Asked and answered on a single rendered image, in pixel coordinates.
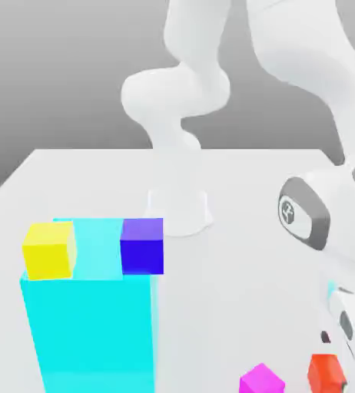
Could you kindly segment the small orange cube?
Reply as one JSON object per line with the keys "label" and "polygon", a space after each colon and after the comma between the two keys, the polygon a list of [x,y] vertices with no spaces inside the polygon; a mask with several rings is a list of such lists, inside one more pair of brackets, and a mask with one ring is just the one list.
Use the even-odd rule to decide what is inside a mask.
{"label": "small orange cube", "polygon": [[312,354],[307,372],[311,393],[343,393],[347,380],[336,355]]}

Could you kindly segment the small magenta cube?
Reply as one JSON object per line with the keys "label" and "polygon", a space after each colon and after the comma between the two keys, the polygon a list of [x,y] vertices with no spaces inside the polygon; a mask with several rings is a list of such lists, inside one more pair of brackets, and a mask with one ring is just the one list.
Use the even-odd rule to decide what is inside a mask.
{"label": "small magenta cube", "polygon": [[241,376],[238,393],[284,393],[285,382],[264,363]]}

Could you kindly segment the small blue cube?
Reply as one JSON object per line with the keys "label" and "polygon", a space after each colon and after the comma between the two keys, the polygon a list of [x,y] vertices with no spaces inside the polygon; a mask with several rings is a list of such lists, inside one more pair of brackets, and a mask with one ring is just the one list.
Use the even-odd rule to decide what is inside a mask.
{"label": "small blue cube", "polygon": [[162,275],[164,273],[163,219],[124,219],[120,247],[122,272],[125,275]]}

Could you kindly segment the small yellow cube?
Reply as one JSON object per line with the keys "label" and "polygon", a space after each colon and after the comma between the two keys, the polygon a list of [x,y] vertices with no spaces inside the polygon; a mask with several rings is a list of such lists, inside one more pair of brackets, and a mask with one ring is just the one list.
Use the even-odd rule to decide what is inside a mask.
{"label": "small yellow cube", "polygon": [[22,252],[29,279],[71,278],[77,258],[73,222],[33,223]]}

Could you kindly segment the large cyan box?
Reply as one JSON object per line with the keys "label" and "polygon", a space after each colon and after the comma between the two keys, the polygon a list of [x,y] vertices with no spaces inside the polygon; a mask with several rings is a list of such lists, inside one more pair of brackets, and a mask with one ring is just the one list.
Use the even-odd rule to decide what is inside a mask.
{"label": "large cyan box", "polygon": [[68,279],[20,286],[45,393],[155,393],[157,277],[122,272],[122,218],[72,221]]}

